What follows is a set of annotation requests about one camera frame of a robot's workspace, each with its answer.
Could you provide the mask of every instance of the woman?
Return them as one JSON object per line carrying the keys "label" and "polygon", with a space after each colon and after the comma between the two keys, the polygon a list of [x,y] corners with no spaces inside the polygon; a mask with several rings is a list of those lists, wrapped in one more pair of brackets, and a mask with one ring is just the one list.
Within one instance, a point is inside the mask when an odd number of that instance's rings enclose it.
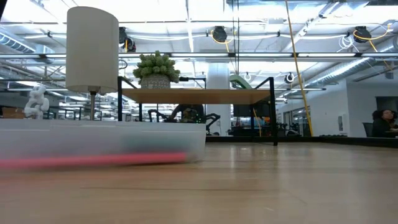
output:
{"label": "woman", "polygon": [[372,137],[393,138],[395,135],[388,131],[397,131],[398,125],[395,124],[397,115],[391,110],[380,110],[373,112]]}

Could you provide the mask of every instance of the pink strip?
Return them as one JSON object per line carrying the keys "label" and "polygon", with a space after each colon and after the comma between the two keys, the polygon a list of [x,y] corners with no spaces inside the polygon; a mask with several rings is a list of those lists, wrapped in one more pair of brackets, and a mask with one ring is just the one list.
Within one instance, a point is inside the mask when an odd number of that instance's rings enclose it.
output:
{"label": "pink strip", "polygon": [[121,164],[151,164],[184,162],[186,153],[137,153],[107,156],[83,156],[40,159],[0,159],[0,168],[57,167],[57,166],[95,166]]}

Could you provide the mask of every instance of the white column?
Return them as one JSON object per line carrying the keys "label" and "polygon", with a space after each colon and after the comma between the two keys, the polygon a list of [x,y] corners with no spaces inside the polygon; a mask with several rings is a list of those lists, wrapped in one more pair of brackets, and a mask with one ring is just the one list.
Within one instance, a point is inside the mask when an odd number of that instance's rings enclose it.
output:
{"label": "white column", "polygon": [[[209,64],[207,89],[229,89],[228,63]],[[206,114],[210,113],[221,116],[218,121],[210,126],[210,132],[218,132],[220,136],[227,136],[227,130],[231,128],[231,105],[206,105]]]}

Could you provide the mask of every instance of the table surface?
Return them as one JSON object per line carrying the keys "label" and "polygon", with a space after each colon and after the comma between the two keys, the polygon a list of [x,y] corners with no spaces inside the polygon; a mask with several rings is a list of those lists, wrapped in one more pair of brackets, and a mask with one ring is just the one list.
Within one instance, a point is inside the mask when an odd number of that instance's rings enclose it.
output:
{"label": "table surface", "polygon": [[396,149],[214,143],[196,164],[0,172],[0,223],[397,223],[397,177]]}
{"label": "table surface", "polygon": [[250,105],[271,95],[269,90],[123,89],[137,103]]}

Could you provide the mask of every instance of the ceiling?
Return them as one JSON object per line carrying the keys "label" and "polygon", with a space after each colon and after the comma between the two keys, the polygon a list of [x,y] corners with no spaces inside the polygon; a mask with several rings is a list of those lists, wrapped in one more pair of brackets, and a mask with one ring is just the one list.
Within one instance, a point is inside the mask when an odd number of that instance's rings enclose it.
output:
{"label": "ceiling", "polygon": [[[217,44],[206,33],[214,26],[224,26],[230,40],[233,31],[239,28],[239,40],[228,44],[230,52],[291,52],[289,23],[284,1],[234,1],[232,0],[42,0],[42,7],[34,3],[39,0],[8,0],[0,23],[0,32],[6,32],[18,38],[29,46],[45,45],[55,53],[65,53],[67,33],[67,11],[71,7],[89,6],[112,13],[120,23],[127,28],[127,34],[136,43],[137,52],[227,52],[225,44]],[[289,1],[289,12],[292,21],[293,35],[307,30],[298,39],[298,52],[355,52],[366,51],[371,48],[369,42],[365,44],[353,43],[346,49],[342,48],[342,38],[347,32],[355,30],[356,26],[366,26],[373,37],[386,33],[387,24],[390,30],[384,37],[374,41],[384,42],[396,35],[398,30],[398,6],[388,1],[390,5],[366,5],[369,1],[352,0],[341,3],[335,11],[320,19],[318,15],[325,8],[328,1]],[[0,45],[0,52],[4,54],[18,54],[9,47]],[[22,67],[34,73],[44,74],[42,65],[31,66],[26,60],[7,60],[15,66]],[[331,67],[338,62],[303,61],[298,63],[303,72],[303,79],[309,80],[316,73]],[[231,74],[234,73],[234,60],[229,63]],[[120,75],[131,78],[135,69],[132,60]],[[176,69],[184,76],[203,77],[208,70],[208,61],[179,60]],[[375,65],[372,69],[382,69],[382,65]],[[296,74],[294,62],[282,62],[275,59],[271,62],[240,61],[240,75],[251,75],[247,79],[252,86],[258,85],[267,77],[275,77],[275,84],[283,86],[283,74]],[[65,78],[65,67],[48,66],[47,72],[53,73],[54,78]],[[366,82],[378,82],[382,79],[369,79]],[[200,88],[191,81],[173,84],[173,88]]]}

